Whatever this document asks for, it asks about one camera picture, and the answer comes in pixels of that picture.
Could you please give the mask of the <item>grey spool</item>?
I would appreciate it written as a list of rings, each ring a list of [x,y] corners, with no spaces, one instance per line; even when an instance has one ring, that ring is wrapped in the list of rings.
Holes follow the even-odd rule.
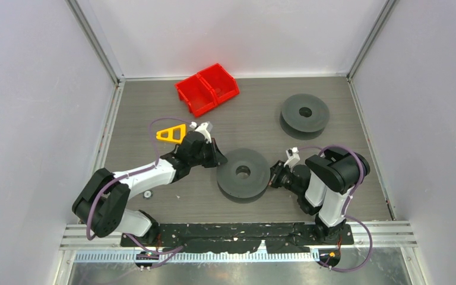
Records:
[[[281,129],[298,140],[312,140],[320,136],[330,120],[330,110],[319,97],[294,94],[280,108]]]
[[[226,154],[227,163],[219,166],[216,181],[229,200],[246,204],[261,198],[270,181],[270,165],[259,152],[238,148]]]

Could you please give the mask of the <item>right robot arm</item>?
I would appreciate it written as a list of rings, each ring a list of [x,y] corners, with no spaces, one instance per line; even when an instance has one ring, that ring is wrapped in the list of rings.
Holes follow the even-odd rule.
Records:
[[[288,159],[270,167],[269,186],[285,188],[297,196],[300,209],[315,216],[314,236],[331,243],[346,223],[353,194],[370,174],[368,161],[349,148],[329,145],[299,164],[299,149],[286,151]]]

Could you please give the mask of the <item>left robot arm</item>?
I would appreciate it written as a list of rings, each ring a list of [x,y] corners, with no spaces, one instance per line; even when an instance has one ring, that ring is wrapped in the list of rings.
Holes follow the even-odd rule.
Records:
[[[123,172],[96,170],[72,205],[72,212],[86,225],[88,240],[113,232],[133,235],[145,246],[159,236],[154,220],[142,210],[130,210],[128,201],[155,187],[175,183],[193,167],[219,167],[227,157],[214,138],[190,131],[180,144],[147,165]]]

